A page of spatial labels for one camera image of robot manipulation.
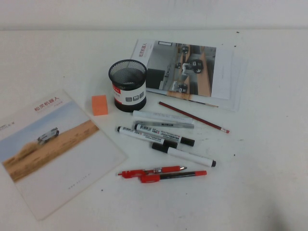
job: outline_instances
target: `whiteboard marker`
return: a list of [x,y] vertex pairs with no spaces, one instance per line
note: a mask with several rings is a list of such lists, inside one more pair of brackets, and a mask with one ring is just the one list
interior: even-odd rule
[[209,166],[209,167],[215,167],[216,166],[215,160],[211,160],[211,159],[206,158],[204,156],[183,152],[183,151],[177,150],[175,148],[166,147],[166,146],[163,146],[163,145],[158,144],[158,143],[153,143],[152,148],[155,149],[155,150],[159,150],[161,152],[167,153],[167,154],[172,155],[172,156],[176,156],[176,157],[179,157],[179,158],[182,158],[182,159],[185,159],[185,160],[193,161],[197,164],[201,164],[201,165],[205,165],[205,166]]
[[157,130],[155,128],[151,128],[151,127],[148,127],[148,126],[145,126],[145,125],[136,124],[135,129],[137,131],[149,133],[153,136],[162,137],[166,140],[174,141],[174,142],[177,142],[177,143],[183,143],[183,144],[186,144],[186,145],[189,145],[189,146],[194,145],[194,140],[191,140],[191,139],[188,139],[188,138],[176,135],[176,134],[172,134],[172,133],[169,133],[169,132],[160,131],[160,130]]
[[158,138],[158,137],[155,137],[155,136],[151,136],[149,134],[144,134],[142,132],[138,132],[136,130],[132,130],[132,129],[129,129],[129,128],[126,128],[126,127],[118,127],[117,131],[121,134],[132,136],[132,137],[135,137],[135,138],[138,138],[138,139],[141,139],[141,140],[145,140],[145,141],[155,142],[155,143],[161,144],[163,146],[170,146],[170,147],[173,147],[173,148],[177,148],[177,146],[178,146],[178,143],[175,143],[173,141],[167,141],[165,139]]
[[177,116],[177,115],[166,115],[166,114],[154,113],[154,112],[134,111],[133,116],[134,117],[141,117],[141,118],[160,119],[160,120],[166,120],[166,121],[172,121],[172,122],[178,122],[178,123],[185,123],[185,124],[192,124],[193,123],[192,118],[180,117],[180,116]]

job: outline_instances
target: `red pencil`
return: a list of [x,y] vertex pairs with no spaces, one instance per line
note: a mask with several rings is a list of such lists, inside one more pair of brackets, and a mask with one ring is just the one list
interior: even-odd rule
[[200,122],[202,122],[202,123],[204,123],[204,124],[207,124],[207,125],[209,125],[209,126],[211,126],[211,127],[213,127],[213,128],[216,128],[216,129],[218,129],[218,130],[221,130],[221,131],[223,131],[223,132],[225,132],[225,133],[229,133],[229,132],[230,132],[230,131],[227,130],[227,129],[224,129],[224,128],[218,126],[218,125],[212,124],[212,123],[210,123],[210,122],[208,122],[208,121],[206,121],[206,120],[204,120],[204,119],[201,119],[201,118],[199,118],[199,117],[196,117],[196,116],[194,116],[194,115],[192,115],[192,114],[189,114],[189,113],[187,113],[187,112],[185,112],[185,111],[182,111],[182,110],[180,110],[180,109],[178,109],[178,108],[175,108],[175,107],[173,107],[173,106],[170,106],[170,105],[168,105],[168,104],[166,104],[166,103],[159,102],[159,104],[162,105],[162,106],[164,106],[164,107],[167,107],[167,108],[169,108],[169,109],[171,109],[171,110],[173,110],[173,111],[176,111],[176,112],[179,112],[179,113],[181,113],[181,114],[183,114],[183,115],[186,115],[186,116],[188,116],[188,117],[190,117],[190,118],[193,118],[193,119],[195,119],[195,120],[198,120],[198,121],[200,121]]

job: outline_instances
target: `pen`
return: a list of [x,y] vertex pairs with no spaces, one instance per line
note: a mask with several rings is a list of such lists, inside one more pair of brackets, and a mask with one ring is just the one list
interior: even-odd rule
[[215,167],[216,166],[216,161],[206,158],[204,156],[201,155],[196,155],[196,154],[192,154],[192,153],[187,153],[175,148],[171,148],[171,147],[166,147],[163,146],[161,144],[158,143],[153,143],[152,144],[152,148],[164,153],[167,153],[169,155],[175,156],[175,157],[179,157],[185,160],[189,160],[204,166],[209,166],[209,167]]
[[188,139],[186,137],[179,136],[177,134],[173,134],[173,133],[170,133],[170,132],[160,131],[160,130],[157,130],[155,128],[148,127],[146,125],[136,124],[135,129],[137,131],[148,133],[148,134],[151,134],[153,136],[158,136],[158,137],[164,138],[166,140],[174,141],[174,142],[177,142],[177,143],[183,143],[183,144],[186,144],[186,145],[189,145],[189,146],[194,146],[194,140],[192,140],[192,139]]
[[168,128],[194,128],[193,124],[185,124],[185,123],[172,123],[172,122],[152,122],[152,121],[135,121],[135,124],[142,124],[154,127],[168,127]]
[[127,136],[132,136],[141,140],[145,140],[145,141],[151,141],[151,142],[156,142],[156,143],[160,143],[166,146],[170,146],[170,147],[174,147],[177,148],[178,143],[173,142],[173,141],[168,141],[165,140],[163,138],[159,138],[159,137],[155,137],[155,136],[151,136],[149,134],[145,134],[143,132],[138,132],[136,130],[132,130],[126,127],[118,127],[117,131],[121,134],[127,135]]
[[140,176],[141,183],[153,183],[164,179],[182,178],[182,177],[197,177],[205,176],[206,171],[195,172],[179,172],[179,173],[166,173]]
[[180,116],[177,116],[177,115],[166,115],[166,114],[154,113],[154,112],[134,111],[133,117],[160,119],[160,120],[179,122],[179,123],[187,123],[187,124],[193,123],[192,118],[180,117]]
[[178,172],[187,169],[187,167],[183,166],[171,166],[171,167],[156,167],[150,170],[145,169],[138,169],[138,170],[129,170],[129,171],[122,171],[119,173],[119,176],[123,178],[132,178],[132,177],[140,177],[143,175],[148,175],[150,173],[166,173],[166,172]]

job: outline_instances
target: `orange eraser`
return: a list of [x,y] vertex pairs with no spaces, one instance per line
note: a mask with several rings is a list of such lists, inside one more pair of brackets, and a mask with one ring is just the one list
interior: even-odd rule
[[95,116],[107,115],[108,107],[107,107],[106,95],[92,96],[92,109],[93,109],[93,115]]

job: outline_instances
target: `gray pen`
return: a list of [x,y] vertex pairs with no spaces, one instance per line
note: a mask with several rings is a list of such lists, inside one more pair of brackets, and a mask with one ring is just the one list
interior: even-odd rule
[[193,124],[185,123],[168,123],[168,122],[152,122],[152,121],[135,121],[135,124],[155,126],[155,127],[168,127],[168,128],[194,128]]

